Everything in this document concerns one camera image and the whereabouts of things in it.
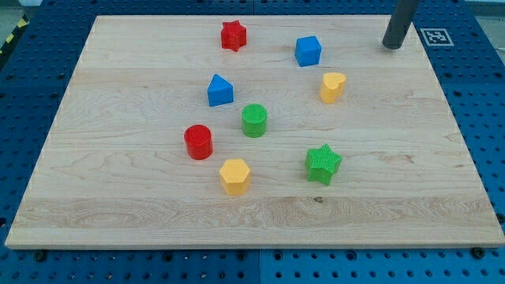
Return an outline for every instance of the red cylinder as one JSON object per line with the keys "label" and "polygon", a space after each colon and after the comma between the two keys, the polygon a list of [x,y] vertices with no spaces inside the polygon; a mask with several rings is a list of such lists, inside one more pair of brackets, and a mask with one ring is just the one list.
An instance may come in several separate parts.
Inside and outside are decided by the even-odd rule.
{"label": "red cylinder", "polygon": [[211,130],[205,125],[193,125],[184,132],[188,155],[196,160],[206,159],[212,154]]}

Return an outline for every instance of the yellow hexagonal block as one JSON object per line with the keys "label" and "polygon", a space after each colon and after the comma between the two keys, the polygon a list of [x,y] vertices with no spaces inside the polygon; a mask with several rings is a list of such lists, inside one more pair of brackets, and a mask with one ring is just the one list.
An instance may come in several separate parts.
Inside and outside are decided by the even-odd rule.
{"label": "yellow hexagonal block", "polygon": [[219,170],[221,185],[228,195],[242,195],[251,184],[251,169],[243,159],[228,159]]}
{"label": "yellow hexagonal block", "polygon": [[346,81],[347,77],[342,73],[324,74],[319,94],[321,100],[325,103],[334,103],[342,95],[342,92],[344,92]]}

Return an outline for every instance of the blue cube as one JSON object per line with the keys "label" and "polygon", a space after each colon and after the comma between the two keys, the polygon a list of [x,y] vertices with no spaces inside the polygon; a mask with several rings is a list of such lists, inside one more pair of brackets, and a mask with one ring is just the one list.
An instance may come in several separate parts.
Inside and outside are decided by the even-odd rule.
{"label": "blue cube", "polygon": [[297,58],[300,67],[319,64],[320,56],[321,44],[315,36],[297,39],[294,57]]}
{"label": "blue cube", "polygon": [[220,75],[214,74],[207,89],[208,105],[219,106],[234,101],[234,86]]}

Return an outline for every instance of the green cylinder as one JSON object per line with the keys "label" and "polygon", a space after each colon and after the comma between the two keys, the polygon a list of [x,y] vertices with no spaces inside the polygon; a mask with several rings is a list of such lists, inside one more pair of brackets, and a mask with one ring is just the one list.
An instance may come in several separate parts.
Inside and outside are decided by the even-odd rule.
{"label": "green cylinder", "polygon": [[257,103],[244,107],[242,132],[251,138],[263,136],[267,132],[267,109]]}

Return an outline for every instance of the yellow black warning tape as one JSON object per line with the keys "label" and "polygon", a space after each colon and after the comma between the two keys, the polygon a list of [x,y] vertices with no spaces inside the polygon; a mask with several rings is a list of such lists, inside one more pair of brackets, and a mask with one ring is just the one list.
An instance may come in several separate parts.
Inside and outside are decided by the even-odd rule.
{"label": "yellow black warning tape", "polygon": [[6,41],[2,44],[2,48],[0,48],[0,71],[2,71],[3,67],[7,64],[7,60],[9,60],[10,55],[14,51],[14,47],[19,42],[19,39],[23,35],[24,31],[28,27],[28,18],[23,15],[23,17],[17,23],[17,26],[14,30],[7,36]]}

